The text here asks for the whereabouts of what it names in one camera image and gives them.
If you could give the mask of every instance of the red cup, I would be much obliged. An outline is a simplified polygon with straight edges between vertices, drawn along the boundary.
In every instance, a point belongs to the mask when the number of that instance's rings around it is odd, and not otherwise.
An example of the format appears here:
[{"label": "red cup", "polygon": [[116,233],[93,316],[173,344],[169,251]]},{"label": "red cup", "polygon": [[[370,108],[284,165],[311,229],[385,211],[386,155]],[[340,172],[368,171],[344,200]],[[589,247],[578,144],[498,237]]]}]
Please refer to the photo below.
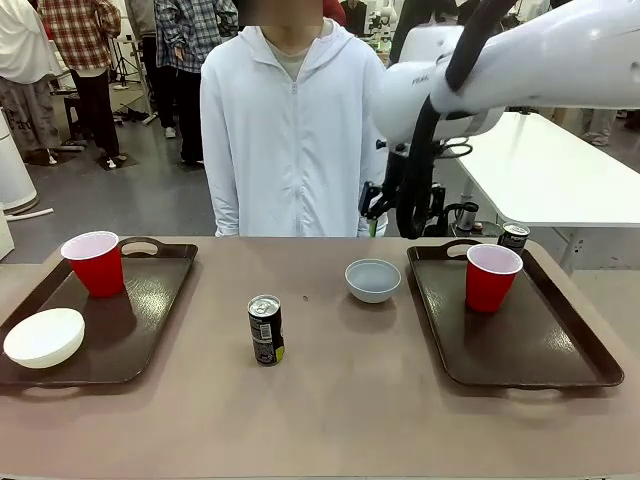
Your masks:
[{"label": "red cup", "polygon": [[522,270],[522,258],[500,245],[482,244],[471,247],[467,259],[467,306],[476,312],[497,312]]},{"label": "red cup", "polygon": [[65,243],[61,253],[92,297],[111,297],[124,289],[122,259],[115,233],[79,235]]}]

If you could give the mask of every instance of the person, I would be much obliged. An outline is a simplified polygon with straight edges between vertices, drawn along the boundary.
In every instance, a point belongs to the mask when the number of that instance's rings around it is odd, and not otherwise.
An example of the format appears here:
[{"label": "person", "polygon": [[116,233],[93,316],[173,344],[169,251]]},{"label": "person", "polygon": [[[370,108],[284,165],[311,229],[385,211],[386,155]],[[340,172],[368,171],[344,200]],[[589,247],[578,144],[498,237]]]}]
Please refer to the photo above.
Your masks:
[{"label": "person", "polygon": [[[384,67],[323,18],[320,0],[253,5],[263,26],[246,27],[202,67],[216,235],[368,236],[358,200],[365,181],[384,178],[371,118]],[[376,234],[386,225],[381,218]]]},{"label": "person", "polygon": [[173,67],[156,66],[156,18],[153,0],[126,0],[127,16],[131,30],[142,40],[142,59],[158,106],[158,117],[168,139],[176,138],[173,120],[173,99],[176,70]]},{"label": "person", "polygon": [[0,45],[0,106],[16,146],[23,157],[46,149],[56,163],[51,149],[60,139],[49,80],[62,69],[28,0],[0,0]]},{"label": "person", "polygon": [[405,0],[391,45],[390,65],[400,61],[402,47],[404,47],[404,42],[411,29],[429,23],[434,15],[437,23],[443,23],[447,20],[444,14],[451,16],[458,14],[455,2],[451,0]]},{"label": "person", "polygon": [[158,68],[178,71],[182,161],[197,165],[203,161],[200,69],[211,50],[237,34],[238,11],[231,0],[156,0],[155,8]]},{"label": "person", "polygon": [[120,11],[110,0],[40,0],[48,26],[82,102],[96,145],[105,150],[114,169],[127,157],[120,153],[109,98],[111,52],[108,38],[120,34]]},{"label": "person", "polygon": [[347,24],[347,17],[339,0],[322,0],[322,14],[343,27]]},{"label": "person", "polygon": [[364,28],[367,23],[367,5],[360,0],[345,0],[340,5],[346,15],[345,28],[347,31],[358,37],[364,36]]},{"label": "person", "polygon": [[609,145],[611,128],[617,113],[617,110],[583,109],[582,131],[584,133],[580,138],[594,147],[606,147]]}]

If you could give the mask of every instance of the small white bowl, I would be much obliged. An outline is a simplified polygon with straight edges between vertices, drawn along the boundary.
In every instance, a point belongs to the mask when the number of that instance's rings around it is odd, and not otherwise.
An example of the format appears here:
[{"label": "small white bowl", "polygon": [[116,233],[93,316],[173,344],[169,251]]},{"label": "small white bowl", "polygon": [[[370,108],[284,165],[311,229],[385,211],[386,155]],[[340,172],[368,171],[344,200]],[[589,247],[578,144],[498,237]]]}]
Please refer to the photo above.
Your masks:
[{"label": "small white bowl", "polygon": [[4,352],[27,368],[49,368],[73,355],[84,339],[82,314],[69,308],[36,313],[4,339]]},{"label": "small white bowl", "polygon": [[382,303],[396,292],[402,281],[400,271],[384,260],[353,262],[344,273],[351,294],[365,303]]}]

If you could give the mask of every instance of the checkered shirt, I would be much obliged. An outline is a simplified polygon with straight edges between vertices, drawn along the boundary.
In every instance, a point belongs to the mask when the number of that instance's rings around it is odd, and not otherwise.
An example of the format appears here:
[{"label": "checkered shirt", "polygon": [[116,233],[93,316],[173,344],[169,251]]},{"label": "checkered shirt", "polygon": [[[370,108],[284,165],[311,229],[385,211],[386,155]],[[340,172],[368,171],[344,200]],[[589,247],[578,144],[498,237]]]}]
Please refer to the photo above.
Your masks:
[{"label": "checkered shirt", "polygon": [[[209,52],[238,33],[232,0],[155,0],[158,67],[200,73]],[[176,58],[175,47],[183,52]]]},{"label": "checkered shirt", "polygon": [[120,11],[110,0],[40,0],[42,20],[67,66],[108,67],[108,38],[120,35]]}]

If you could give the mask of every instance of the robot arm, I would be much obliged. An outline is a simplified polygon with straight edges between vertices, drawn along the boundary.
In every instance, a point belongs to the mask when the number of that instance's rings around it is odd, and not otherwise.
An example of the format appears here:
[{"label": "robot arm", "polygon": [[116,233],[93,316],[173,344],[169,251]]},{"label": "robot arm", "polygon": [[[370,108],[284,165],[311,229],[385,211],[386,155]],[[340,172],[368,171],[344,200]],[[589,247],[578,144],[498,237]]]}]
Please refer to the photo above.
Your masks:
[{"label": "robot arm", "polygon": [[398,22],[398,14],[395,9],[395,0],[376,0],[372,17],[380,18],[384,25]]},{"label": "robot arm", "polygon": [[[391,152],[387,178],[402,180],[385,180],[396,198],[383,200],[404,237],[424,231],[442,140],[488,131],[507,105],[640,108],[640,1],[574,0],[489,38],[515,2],[483,1],[464,29],[413,29],[385,73],[373,113]],[[392,161],[406,142],[408,156]]]}]

